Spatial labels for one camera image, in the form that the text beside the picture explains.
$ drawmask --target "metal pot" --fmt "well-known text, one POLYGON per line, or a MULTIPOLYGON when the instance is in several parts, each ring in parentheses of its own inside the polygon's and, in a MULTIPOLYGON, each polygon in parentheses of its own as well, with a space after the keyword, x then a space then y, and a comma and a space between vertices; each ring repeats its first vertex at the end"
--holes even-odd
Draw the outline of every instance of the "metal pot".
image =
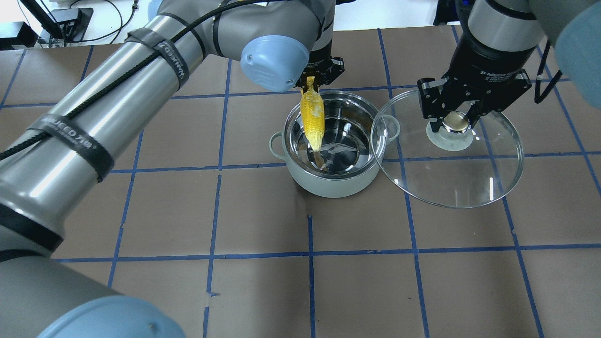
POLYGON ((307 191, 322 197, 346 197, 367 187, 376 177, 385 144, 398 136, 395 118, 386 120, 386 133, 391 135, 383 146, 370 152, 370 134, 377 108, 352 93, 324 91, 320 93, 325 108, 326 130, 320 150, 322 161, 308 147, 301 119, 300 105, 290 111, 282 132, 269 140, 272 154, 286 161, 292 178, 307 191), (284 154, 277 154, 273 141, 282 137, 284 154))

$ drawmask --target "cable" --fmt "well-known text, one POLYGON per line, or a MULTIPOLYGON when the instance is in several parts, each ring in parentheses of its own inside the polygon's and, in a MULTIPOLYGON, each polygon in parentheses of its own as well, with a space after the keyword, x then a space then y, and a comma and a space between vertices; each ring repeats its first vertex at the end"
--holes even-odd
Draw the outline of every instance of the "cable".
MULTIPOLYGON (((31 28, 31 23, 29 23, 29 19, 27 19, 27 15, 25 15, 25 12, 23 11, 23 8, 21 7, 21 1, 20 0, 17 0, 17 5, 19 6, 19 9, 21 10, 21 14, 23 14, 23 17, 25 18, 25 21, 27 21, 27 24, 31 28)), ((36 38, 36 41, 40 45, 40 48, 44 49, 44 46, 41 45, 40 41, 37 38, 36 38)))
MULTIPOLYGON (((50 14, 50 17, 52 18, 52 20, 54 20, 54 23, 57 25, 58 29, 60 29, 61 35, 63 36, 63 47, 67 47, 67 36, 65 35, 63 28, 61 27, 61 25, 58 24, 58 22, 56 21, 56 18, 54 17, 54 15, 50 11, 50 9, 48 9, 48 6, 46 6, 46 3, 44 2, 44 0, 40 0, 40 2, 42 5, 44 5, 44 8, 48 11, 48 14, 50 14)), ((51 45, 50 40, 52 40, 52 36, 50 36, 50 39, 48 39, 48 47, 49 48, 51 45)))
MULTIPOLYGON (((82 1, 82 0, 75 0, 75 1, 73 1, 73 2, 72 2, 70 5, 69 5, 69 8, 72 8, 72 6, 73 6, 73 5, 75 5, 75 4, 77 4, 78 2, 81 2, 81 1, 82 1)), ((109 4, 111 4, 111 5, 112 5, 112 6, 115 8, 115 10, 117 11, 117 13, 119 14, 119 20, 120 20, 120 26, 119 26, 119 28, 117 28, 117 29, 115 29, 114 31, 112 31, 112 32, 110 32, 110 33, 107 33, 107 34, 105 34, 105 35, 103 35, 103 36, 101 36, 101 37, 98 37, 98 38, 93 38, 93 39, 89 39, 89 40, 79 40, 79 41, 73 41, 73 42, 92 42, 92 41, 98 41, 98 40, 100 40, 100 39, 103 39, 103 38, 105 38, 105 37, 108 37, 108 36, 110 36, 110 35, 113 35, 113 34, 117 33, 117 35, 115 35, 115 37, 114 37, 114 38, 111 40, 111 42, 110 42, 109 44, 111 44, 111 43, 115 42, 115 40, 117 39, 117 37, 119 36, 119 34, 121 34, 121 30, 122 30, 122 29, 123 29, 125 26, 127 26, 127 25, 129 24, 129 22, 131 22, 131 20, 132 20, 132 18, 133 18, 134 11, 135 11, 135 10, 137 9, 137 7, 138 7, 138 6, 137 6, 137 4, 136 4, 136 2, 137 2, 137 1, 135 1, 135 2, 134 2, 134 5, 132 6, 132 14, 129 16, 129 19, 127 20, 127 22, 126 22, 125 24, 123 24, 123 15, 121 14, 121 11, 119 10, 119 8, 117 8, 117 6, 115 6, 115 4, 114 4, 113 2, 111 2, 110 0, 103 0, 103 1, 105 1, 105 2, 108 2, 109 4)))
POLYGON ((540 93, 540 76, 543 74, 545 66, 547 65, 547 57, 549 56, 550 49, 551 49, 551 42, 549 40, 547 40, 547 45, 545 46, 545 51, 543 52, 542 59, 540 60, 540 65, 538 66, 538 72, 536 74, 536 82, 534 84, 534 103, 536 103, 536 104, 541 103, 543 100, 545 100, 545 98, 547 98, 547 96, 549 95, 551 90, 553 90, 553 88, 555 88, 555 85, 561 79, 561 76, 563 75, 563 73, 560 70, 558 70, 557 73, 555 74, 555 76, 553 76, 553 78, 551 79, 551 81, 549 82, 549 84, 547 85, 545 90, 543 91, 543 93, 542 94, 540 93))
MULTIPOLYGON (((278 1, 288 1, 288 0, 272 0, 272 2, 278 2, 278 1)), ((171 42, 173 42, 173 43, 177 42, 184 35, 186 35, 187 33, 191 32, 194 28, 196 28, 198 25, 200 25, 201 23, 203 23, 204 21, 206 21, 210 17, 213 17, 213 16, 215 16, 215 15, 217 15, 219 13, 223 13, 225 11, 232 10, 232 9, 240 7, 240 6, 249 5, 249 4, 256 4, 258 2, 264 2, 264 0, 240 0, 240 1, 232 2, 232 3, 227 4, 225 6, 222 6, 222 7, 218 7, 216 9, 208 12, 207 14, 201 16, 196 21, 194 21, 190 25, 188 25, 185 29, 181 30, 179 33, 177 33, 171 39, 171 42)), ((152 54, 150 54, 142 62, 138 63, 133 68, 131 68, 130 70, 126 71, 118 79, 116 79, 115 81, 113 81, 112 83, 110 83, 109 85, 107 85, 105 88, 103 88, 100 91, 98 91, 96 94, 94 94, 94 95, 90 96, 89 98, 87 98, 85 101, 83 101, 82 103, 80 103, 77 107, 73 108, 73 110, 71 110, 65 116, 67 118, 69 118, 69 119, 72 119, 73 117, 76 117, 78 114, 80 114, 86 108, 88 108, 89 106, 91 106, 94 102, 100 100, 104 95, 107 95, 113 89, 117 88, 120 84, 122 84, 123 82, 125 82, 125 80, 129 79, 131 76, 133 76, 135 73, 137 73, 138 71, 140 71, 142 68, 144 68, 147 65, 149 65, 159 55, 160 55, 160 53, 158 51, 154 51, 152 54)), ((21 150, 25 150, 28 147, 34 145, 35 143, 37 143, 39 141, 42 141, 42 140, 45 140, 48 137, 50 137, 50 134, 48 134, 47 132, 41 132, 41 133, 37 134, 36 136, 33 136, 33 137, 27 139, 27 140, 19 143, 18 145, 16 145, 16 146, 14 146, 14 147, 12 147, 12 148, 10 148, 10 149, 8 149, 8 150, 0 153, 0 161, 3 160, 3 159, 5 159, 5 158, 8 158, 9 156, 12 156, 12 155, 20 152, 21 150)))

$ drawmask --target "glass lid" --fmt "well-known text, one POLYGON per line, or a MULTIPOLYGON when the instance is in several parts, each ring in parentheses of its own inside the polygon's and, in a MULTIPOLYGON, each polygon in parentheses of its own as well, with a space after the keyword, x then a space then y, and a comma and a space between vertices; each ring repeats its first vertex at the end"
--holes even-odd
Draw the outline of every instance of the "glass lid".
POLYGON ((492 203, 516 186, 523 170, 517 131, 500 112, 480 118, 473 129, 462 112, 451 112, 437 132, 424 119, 419 92, 390 100, 371 128, 371 151, 385 149, 377 162, 388 178, 408 194, 431 204, 470 208, 492 203), (393 141, 390 120, 400 133, 393 141))

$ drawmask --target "pot handle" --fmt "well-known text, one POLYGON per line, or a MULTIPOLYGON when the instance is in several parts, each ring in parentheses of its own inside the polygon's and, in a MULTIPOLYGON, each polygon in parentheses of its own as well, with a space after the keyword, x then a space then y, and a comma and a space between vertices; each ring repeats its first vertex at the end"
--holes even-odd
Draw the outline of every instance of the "pot handle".
POLYGON ((282 137, 282 132, 277 132, 271 136, 271 138, 269 139, 269 150, 271 151, 271 154, 273 154, 275 157, 286 161, 286 159, 287 159, 286 156, 276 153, 275 150, 273 149, 273 142, 278 137, 282 137))
POLYGON ((392 136, 389 136, 388 141, 386 142, 386 144, 389 144, 398 137, 399 133, 401 132, 401 125, 398 123, 398 120, 392 115, 383 115, 382 118, 388 120, 384 121, 384 124, 386 125, 386 130, 394 131, 394 134, 392 136))

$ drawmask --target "yellow corn cob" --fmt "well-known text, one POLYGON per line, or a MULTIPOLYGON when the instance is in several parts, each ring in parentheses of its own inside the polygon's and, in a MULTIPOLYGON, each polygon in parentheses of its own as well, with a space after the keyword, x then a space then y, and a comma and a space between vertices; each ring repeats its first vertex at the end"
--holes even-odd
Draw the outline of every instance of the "yellow corn cob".
POLYGON ((322 97, 313 89, 314 80, 315 76, 307 77, 308 89, 300 99, 300 116, 309 145, 313 149, 313 152, 319 152, 322 148, 326 120, 322 97))

